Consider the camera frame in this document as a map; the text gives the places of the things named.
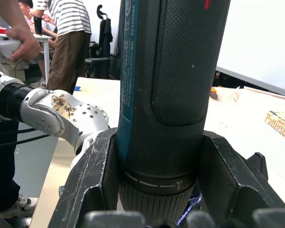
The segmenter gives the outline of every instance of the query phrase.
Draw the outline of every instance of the book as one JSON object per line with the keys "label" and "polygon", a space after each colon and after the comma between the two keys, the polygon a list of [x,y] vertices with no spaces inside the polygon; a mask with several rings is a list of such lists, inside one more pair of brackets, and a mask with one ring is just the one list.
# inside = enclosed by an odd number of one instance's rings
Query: book
{"label": "book", "polygon": [[265,122],[285,138],[285,113],[269,111]]}

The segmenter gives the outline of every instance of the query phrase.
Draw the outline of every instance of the robotic arm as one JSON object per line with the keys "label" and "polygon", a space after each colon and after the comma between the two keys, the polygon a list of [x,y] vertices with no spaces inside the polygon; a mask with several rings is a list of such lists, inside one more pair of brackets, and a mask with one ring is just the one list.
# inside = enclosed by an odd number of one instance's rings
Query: robotic arm
{"label": "robotic arm", "polygon": [[44,133],[67,140],[78,154],[85,138],[108,129],[109,118],[98,106],[71,94],[33,89],[0,72],[0,120],[17,120]]}

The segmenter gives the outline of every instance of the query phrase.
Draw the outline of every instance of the white controller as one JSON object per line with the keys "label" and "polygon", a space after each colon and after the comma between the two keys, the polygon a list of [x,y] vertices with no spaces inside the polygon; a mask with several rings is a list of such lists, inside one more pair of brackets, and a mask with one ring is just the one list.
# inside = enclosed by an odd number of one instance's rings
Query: white controller
{"label": "white controller", "polygon": [[22,42],[17,39],[0,40],[0,52],[6,57],[10,58],[10,55],[15,52]]}

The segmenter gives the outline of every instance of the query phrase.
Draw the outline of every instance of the office chair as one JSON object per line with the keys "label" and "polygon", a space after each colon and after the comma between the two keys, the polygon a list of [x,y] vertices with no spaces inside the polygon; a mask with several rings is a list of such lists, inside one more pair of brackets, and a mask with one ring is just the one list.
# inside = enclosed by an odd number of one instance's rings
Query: office chair
{"label": "office chair", "polygon": [[113,41],[113,36],[111,20],[106,13],[100,10],[102,7],[102,5],[97,7],[97,15],[102,20],[100,22],[99,44],[92,45],[90,58],[86,58],[85,62],[88,64],[93,77],[107,79],[110,73],[110,43]]}

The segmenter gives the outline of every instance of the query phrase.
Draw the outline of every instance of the white wall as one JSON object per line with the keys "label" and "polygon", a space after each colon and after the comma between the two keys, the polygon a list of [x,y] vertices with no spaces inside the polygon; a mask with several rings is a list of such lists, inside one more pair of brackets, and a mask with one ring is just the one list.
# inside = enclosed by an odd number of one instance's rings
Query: white wall
{"label": "white wall", "polygon": [[83,0],[85,7],[89,13],[92,29],[91,41],[98,43],[99,41],[99,25],[101,20],[96,14],[98,5],[102,5],[101,11],[106,13],[111,19],[113,42],[111,43],[111,53],[116,53],[115,46],[117,41],[117,32],[119,25],[119,11],[121,0]]}
{"label": "white wall", "polygon": [[285,0],[231,0],[218,67],[285,89]]}

